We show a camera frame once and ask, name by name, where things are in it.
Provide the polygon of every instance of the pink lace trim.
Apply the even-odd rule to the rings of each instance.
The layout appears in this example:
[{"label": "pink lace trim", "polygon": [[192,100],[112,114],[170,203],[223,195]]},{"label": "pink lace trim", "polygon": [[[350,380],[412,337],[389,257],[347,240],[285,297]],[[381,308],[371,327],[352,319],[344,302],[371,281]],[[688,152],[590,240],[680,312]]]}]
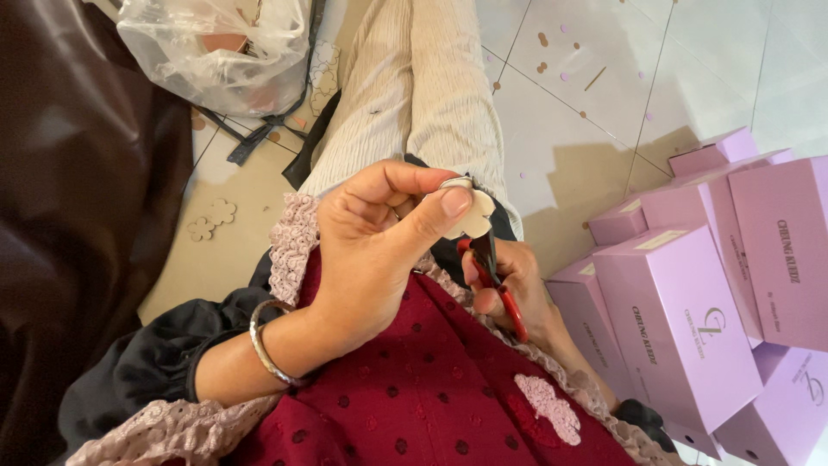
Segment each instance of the pink lace trim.
[{"label": "pink lace trim", "polygon": [[[316,224],[318,200],[302,194],[285,195],[282,219],[270,234],[273,261],[270,285],[272,295],[296,305],[305,278],[306,263],[319,244]],[[435,280],[466,312],[473,315],[501,341],[539,364],[558,385],[588,413],[599,420],[641,465],[686,466],[678,454],[666,454],[635,425],[615,419],[600,394],[598,385],[583,371],[567,374],[549,355],[531,343],[517,343],[502,333],[490,318],[471,308],[472,294],[454,283],[426,252],[414,266]],[[158,465],[168,459],[183,458],[188,464],[213,466],[238,445],[253,426],[276,405],[280,395],[264,396],[227,409],[214,401],[199,404],[183,400],[172,403],[157,400],[131,417],[102,439],[86,442],[66,462],[69,466],[141,464]]]},{"label": "pink lace trim", "polygon": [[318,205],[319,200],[313,196],[286,194],[282,218],[270,230],[271,294],[294,307],[305,278],[308,257],[319,244]]}]

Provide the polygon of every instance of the hand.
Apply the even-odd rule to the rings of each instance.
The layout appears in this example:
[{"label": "hand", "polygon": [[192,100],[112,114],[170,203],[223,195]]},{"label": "hand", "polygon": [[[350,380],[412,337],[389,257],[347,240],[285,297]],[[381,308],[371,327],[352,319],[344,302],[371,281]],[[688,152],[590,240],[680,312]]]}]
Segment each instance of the hand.
[{"label": "hand", "polygon": [[[522,314],[523,325],[529,338],[538,344],[550,337],[550,333],[565,333],[558,308],[546,301],[546,290],[541,281],[532,249],[520,241],[494,240],[497,256],[497,272],[506,278],[503,284],[509,288]],[[465,282],[474,291],[474,310],[489,315],[497,325],[514,329],[512,319],[506,314],[497,290],[483,288],[473,264],[473,252],[463,255]]]},{"label": "hand", "polygon": [[391,324],[412,266],[471,207],[463,187],[437,191],[458,176],[387,160],[358,172],[320,203],[322,277],[311,309],[320,325],[344,335],[343,352]]}]

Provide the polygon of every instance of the black strap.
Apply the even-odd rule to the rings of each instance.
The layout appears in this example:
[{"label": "black strap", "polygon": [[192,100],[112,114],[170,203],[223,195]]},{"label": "black strap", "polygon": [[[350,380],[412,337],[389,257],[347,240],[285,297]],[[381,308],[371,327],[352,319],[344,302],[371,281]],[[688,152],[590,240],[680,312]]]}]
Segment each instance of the black strap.
[{"label": "black strap", "polygon": [[287,182],[293,186],[293,189],[298,190],[302,183],[311,175],[311,159],[313,158],[313,151],[316,145],[325,135],[328,129],[330,119],[333,118],[336,107],[339,105],[339,98],[342,97],[342,89],[337,90],[336,94],[328,100],[319,118],[313,123],[313,127],[305,138],[305,143],[302,144],[302,149],[293,160],[282,170],[282,176]]}]

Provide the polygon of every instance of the bracelet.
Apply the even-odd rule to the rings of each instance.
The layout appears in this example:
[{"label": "bracelet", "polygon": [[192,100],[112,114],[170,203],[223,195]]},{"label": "bracelet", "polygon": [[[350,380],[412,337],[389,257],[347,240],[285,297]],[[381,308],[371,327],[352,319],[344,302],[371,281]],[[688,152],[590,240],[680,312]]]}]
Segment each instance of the bracelet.
[{"label": "bracelet", "polygon": [[259,359],[264,364],[265,369],[267,369],[274,377],[279,379],[282,383],[288,386],[302,388],[303,386],[308,386],[311,384],[311,379],[309,377],[302,377],[302,378],[295,378],[288,376],[286,373],[282,372],[281,369],[276,367],[276,364],[273,364],[273,360],[267,355],[267,351],[264,349],[264,342],[262,342],[262,334],[259,332],[261,327],[258,326],[258,318],[259,314],[262,313],[262,309],[265,308],[279,308],[282,311],[290,312],[293,311],[294,308],[278,299],[269,299],[263,303],[260,303],[256,308],[253,310],[253,315],[250,316],[250,338],[253,340],[253,349],[256,350],[256,354],[259,356]]}]

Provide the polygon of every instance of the lavender box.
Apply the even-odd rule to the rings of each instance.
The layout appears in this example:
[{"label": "lavender box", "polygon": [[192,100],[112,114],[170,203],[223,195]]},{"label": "lavender box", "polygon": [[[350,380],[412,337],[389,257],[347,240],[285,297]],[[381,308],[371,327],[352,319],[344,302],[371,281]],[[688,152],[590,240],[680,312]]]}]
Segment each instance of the lavender box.
[{"label": "lavender box", "polygon": [[647,221],[641,209],[641,194],[634,194],[617,206],[587,222],[595,244],[611,246],[634,238],[647,231]]},{"label": "lavender box", "polygon": [[593,249],[584,259],[552,275],[546,289],[580,352],[615,395],[627,400],[635,392],[592,263],[592,254],[603,249],[606,247]]},{"label": "lavender box", "polygon": [[758,466],[803,465],[828,423],[828,353],[763,343],[753,356],[765,389],[716,438]]},{"label": "lavender box", "polygon": [[725,448],[716,438],[715,433],[705,434],[697,430],[687,429],[685,426],[667,419],[664,420],[664,430],[674,442],[680,442],[697,449],[711,458],[722,459],[726,456]]},{"label": "lavender box", "polygon": [[730,195],[728,175],[783,160],[785,153],[770,153],[740,163],[730,163],[714,170],[697,173],[692,177],[676,178],[668,187],[641,196],[644,215],[652,228],[686,223],[710,225],[724,266],[724,274],[733,292],[736,308],[739,310],[751,347],[756,347],[762,342],[763,330],[756,298],[753,296],[753,285],[736,209]]},{"label": "lavender box", "polygon": [[730,176],[765,340],[828,352],[828,156]]},{"label": "lavender box", "polygon": [[750,128],[745,126],[711,139],[700,149],[670,157],[667,161],[676,177],[685,177],[758,155]]},{"label": "lavender box", "polygon": [[650,230],[592,257],[642,403],[710,434],[762,390],[707,225]]}]

